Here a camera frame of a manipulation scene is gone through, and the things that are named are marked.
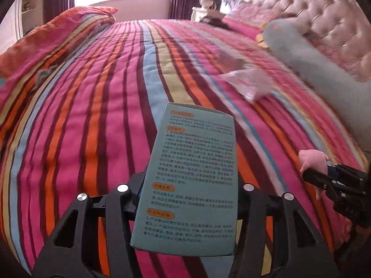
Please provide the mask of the person's hand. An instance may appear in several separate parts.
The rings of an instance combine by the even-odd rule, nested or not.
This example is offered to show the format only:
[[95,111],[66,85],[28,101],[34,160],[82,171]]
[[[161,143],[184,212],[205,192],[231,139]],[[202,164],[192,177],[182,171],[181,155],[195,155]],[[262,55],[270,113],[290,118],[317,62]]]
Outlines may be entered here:
[[329,157],[324,152],[315,149],[300,150],[298,158],[301,166],[301,176],[303,176],[305,170],[308,168],[312,168],[328,176],[327,161],[329,161]]

